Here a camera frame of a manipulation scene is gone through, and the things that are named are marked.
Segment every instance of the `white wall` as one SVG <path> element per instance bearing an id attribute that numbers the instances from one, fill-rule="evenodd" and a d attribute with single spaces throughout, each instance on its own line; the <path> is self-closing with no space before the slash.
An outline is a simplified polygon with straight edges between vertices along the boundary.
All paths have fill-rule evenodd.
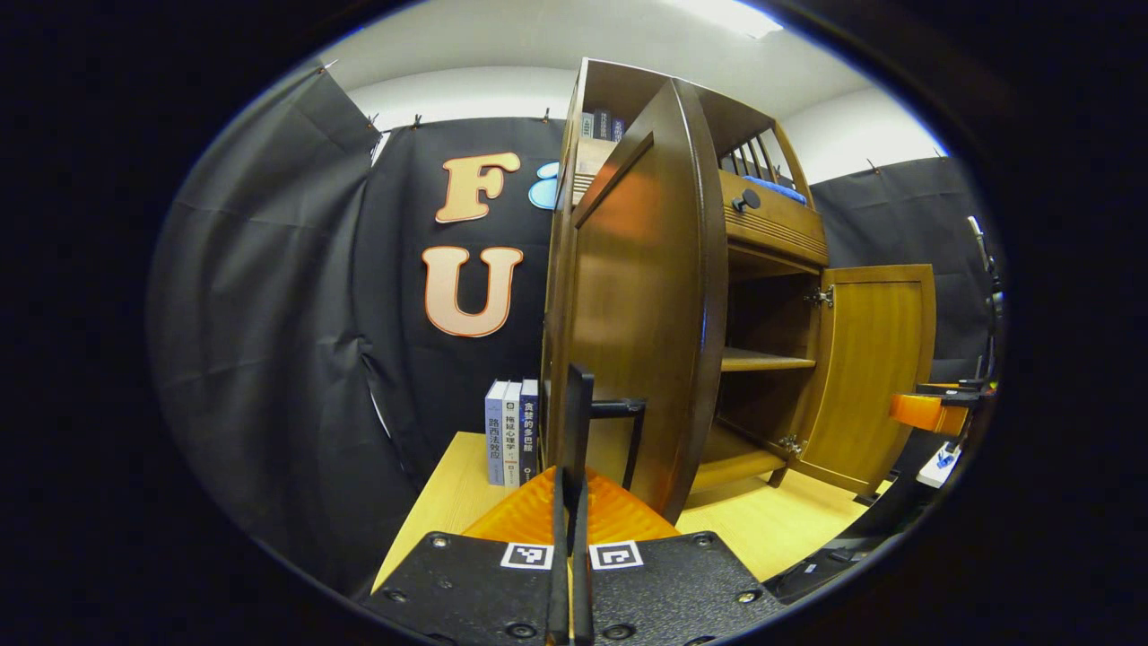
<path id="1" fill-rule="evenodd" d="M 375 127 L 490 116 L 566 118 L 576 70 L 527 67 L 457 68 L 403 76 L 352 89 L 351 101 Z"/>
<path id="2" fill-rule="evenodd" d="M 379 130 L 424 122 L 494 116 L 541 117 L 546 108 L 566 118 L 575 70 L 532 67 L 457 68 L 403 76 L 354 89 L 351 100 Z M 884 91 L 872 87 L 822 101 L 779 117 L 810 184 L 869 168 L 947 154 L 945 148 Z M 779 148 L 769 156 L 789 174 Z"/>
<path id="3" fill-rule="evenodd" d="M 877 87 L 823 101 L 778 120 L 809 184 L 867 170 L 867 158 L 882 166 L 934 157 L 938 151 L 948 154 L 916 117 Z M 771 158 L 777 163 L 777 156 Z"/>

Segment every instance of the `wooden table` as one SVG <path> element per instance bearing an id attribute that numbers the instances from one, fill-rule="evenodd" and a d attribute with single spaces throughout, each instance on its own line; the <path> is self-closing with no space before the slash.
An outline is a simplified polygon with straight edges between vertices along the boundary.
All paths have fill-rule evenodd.
<path id="1" fill-rule="evenodd" d="M 430 531 L 461 534 L 513 490 L 487 484 L 486 436 L 457 434 L 406 516 L 372 592 Z M 878 492 L 889 488 L 882 484 Z M 790 472 L 770 488 L 758 477 L 693 493 L 677 530 L 718 534 L 759 581 L 808 557 L 861 517 L 853 492 Z"/>

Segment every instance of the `blue cloth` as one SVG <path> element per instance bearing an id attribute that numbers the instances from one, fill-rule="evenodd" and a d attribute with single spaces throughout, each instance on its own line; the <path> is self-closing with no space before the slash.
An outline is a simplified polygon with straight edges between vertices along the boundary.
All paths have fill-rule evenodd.
<path id="1" fill-rule="evenodd" d="M 785 195 L 786 197 L 789 197 L 791 200 L 801 202 L 802 205 L 805 205 L 806 203 L 808 203 L 808 202 L 806 202 L 805 195 L 802 195 L 801 193 L 798 193 L 797 190 L 794 190 L 792 188 L 786 188 L 785 186 L 782 186 L 781 184 L 774 184 L 773 181 L 766 181 L 765 179 L 758 179 L 757 177 L 751 177 L 748 174 L 743 174 L 742 177 L 745 178 L 745 179 L 748 179 L 750 181 L 753 181 L 754 184 L 757 184 L 759 186 L 765 186 L 766 188 L 769 188 L 770 190 L 774 190 L 775 193 L 781 193 L 781 194 Z"/>

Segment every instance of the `orange letter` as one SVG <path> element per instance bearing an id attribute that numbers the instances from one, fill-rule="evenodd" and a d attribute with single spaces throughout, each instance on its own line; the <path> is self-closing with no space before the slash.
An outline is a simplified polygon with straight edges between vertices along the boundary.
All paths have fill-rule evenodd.
<path id="1" fill-rule="evenodd" d="M 484 166 L 492 165 L 482 172 Z M 501 168 L 514 172 L 522 165 L 514 153 L 496 153 L 476 157 L 458 157 L 442 164 L 450 172 L 447 181 L 447 203 L 434 213 L 435 221 L 461 221 L 478 219 L 490 212 L 490 207 L 479 201 L 479 190 L 487 197 L 502 193 Z"/>
<path id="2" fill-rule="evenodd" d="M 522 262 L 522 251 L 511 247 L 482 249 L 479 257 L 487 263 L 487 305 L 478 313 L 458 309 L 458 270 L 471 254 L 461 247 L 430 247 L 422 251 L 427 264 L 427 318 L 448 335 L 484 337 L 506 322 L 510 313 L 510 282 L 514 265 Z"/>

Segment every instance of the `wooden cabinet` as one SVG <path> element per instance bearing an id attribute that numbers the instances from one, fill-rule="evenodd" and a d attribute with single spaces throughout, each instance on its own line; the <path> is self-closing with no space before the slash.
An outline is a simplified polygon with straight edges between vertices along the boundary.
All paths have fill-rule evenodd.
<path id="1" fill-rule="evenodd" d="M 581 112 L 599 107 L 626 119 L 621 141 L 579 137 Z M 724 157 L 777 179 L 752 145 L 763 132 L 804 204 L 721 170 Z M 890 397 L 928 381 L 931 268 L 827 268 L 821 216 L 779 124 L 682 79 L 583 60 L 561 149 L 548 462 L 564 420 L 551 395 L 576 364 L 595 375 L 595 399 L 646 399 L 631 491 L 670 522 L 691 489 L 766 473 L 776 483 L 788 468 L 872 493 L 908 434 L 889 419 Z M 595 421 L 588 465 L 620 481 L 630 429 Z"/>

